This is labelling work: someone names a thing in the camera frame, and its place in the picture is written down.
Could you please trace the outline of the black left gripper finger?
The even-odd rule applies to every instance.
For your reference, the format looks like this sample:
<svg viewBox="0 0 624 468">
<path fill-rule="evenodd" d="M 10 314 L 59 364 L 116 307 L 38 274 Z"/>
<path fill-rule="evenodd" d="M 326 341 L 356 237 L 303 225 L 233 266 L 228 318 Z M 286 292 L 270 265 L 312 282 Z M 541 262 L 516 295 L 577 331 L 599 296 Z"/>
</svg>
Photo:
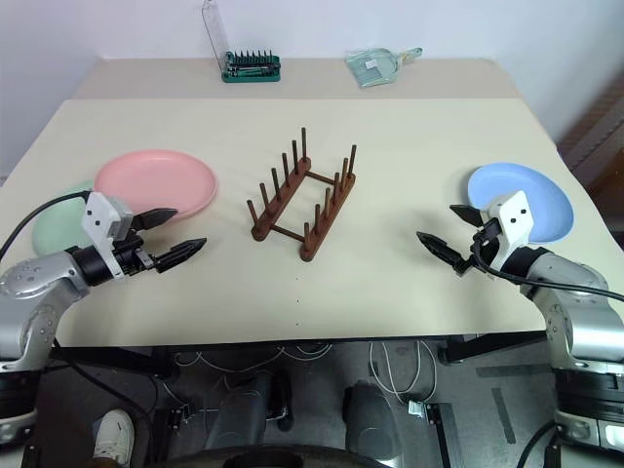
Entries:
<svg viewBox="0 0 624 468">
<path fill-rule="evenodd" d="M 154 257 L 154 268 L 158 273 L 164 273 L 188 260 L 206 245 L 206 238 L 184 241 L 170 248 L 167 253 Z"/>
<path fill-rule="evenodd" d="M 133 231 L 149 230 L 166 223 L 177 213 L 178 210 L 176 209 L 156 208 L 142 214 L 136 214 L 132 219 L 130 228 Z"/>
</svg>

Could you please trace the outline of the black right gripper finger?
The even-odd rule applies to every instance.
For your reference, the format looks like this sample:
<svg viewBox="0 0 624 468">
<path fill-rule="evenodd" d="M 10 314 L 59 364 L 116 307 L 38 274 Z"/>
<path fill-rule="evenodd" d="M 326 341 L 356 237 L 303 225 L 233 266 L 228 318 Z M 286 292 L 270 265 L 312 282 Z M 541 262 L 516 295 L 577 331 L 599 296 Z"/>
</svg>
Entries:
<svg viewBox="0 0 624 468">
<path fill-rule="evenodd" d="M 416 236 L 430 254 L 449 265 L 458 276 L 463 276 L 472 267 L 472 257 L 463 258 L 439 237 L 421 231 L 417 231 Z"/>
<path fill-rule="evenodd" d="M 483 215 L 479 209 L 469 205 L 450 205 L 449 208 L 463 221 L 475 227 L 482 227 L 484 225 Z"/>
</svg>

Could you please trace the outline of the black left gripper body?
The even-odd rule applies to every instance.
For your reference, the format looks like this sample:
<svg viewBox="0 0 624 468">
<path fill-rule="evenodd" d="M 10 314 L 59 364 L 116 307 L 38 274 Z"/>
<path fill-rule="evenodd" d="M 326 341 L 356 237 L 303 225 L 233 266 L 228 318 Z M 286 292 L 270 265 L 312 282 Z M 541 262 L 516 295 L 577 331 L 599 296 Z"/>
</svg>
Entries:
<svg viewBox="0 0 624 468">
<path fill-rule="evenodd" d="M 113 242 L 113 255 L 125 276 L 153 269 L 156 260 L 143 249 L 143 239 L 131 229 L 122 240 Z"/>
</svg>

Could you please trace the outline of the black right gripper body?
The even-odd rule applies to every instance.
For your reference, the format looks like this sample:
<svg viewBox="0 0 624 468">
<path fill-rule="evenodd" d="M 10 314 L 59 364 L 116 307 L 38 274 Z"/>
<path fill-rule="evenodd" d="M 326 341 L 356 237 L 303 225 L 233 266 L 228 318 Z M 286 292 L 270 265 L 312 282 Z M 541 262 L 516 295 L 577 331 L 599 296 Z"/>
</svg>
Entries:
<svg viewBox="0 0 624 468">
<path fill-rule="evenodd" d="M 473 236 L 473 245 L 470 247 L 471 254 L 466 260 L 463 261 L 462 268 L 470 269 L 472 267 L 479 266 L 479 263 L 474 256 L 476 246 L 480 247 L 480 256 L 482 261 L 486 265 L 492 266 L 492 262 L 500 249 L 498 235 L 501 233 L 502 230 L 496 218 L 487 221 L 483 228 Z"/>
</svg>

